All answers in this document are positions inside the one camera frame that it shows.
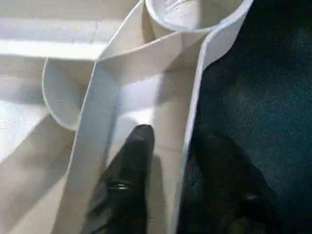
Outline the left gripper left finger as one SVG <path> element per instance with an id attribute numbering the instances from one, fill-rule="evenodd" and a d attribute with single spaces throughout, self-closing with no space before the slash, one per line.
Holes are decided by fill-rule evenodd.
<path id="1" fill-rule="evenodd" d="M 89 203 L 83 234 L 145 234 L 146 187 L 155 145 L 153 127 L 136 126 L 101 174 Z"/>

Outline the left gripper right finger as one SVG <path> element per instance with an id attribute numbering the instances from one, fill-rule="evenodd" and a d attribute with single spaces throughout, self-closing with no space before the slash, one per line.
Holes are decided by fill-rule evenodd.
<path id="1" fill-rule="evenodd" d="M 187 161 L 181 234 L 285 234 L 277 196 L 228 135 L 194 132 Z"/>

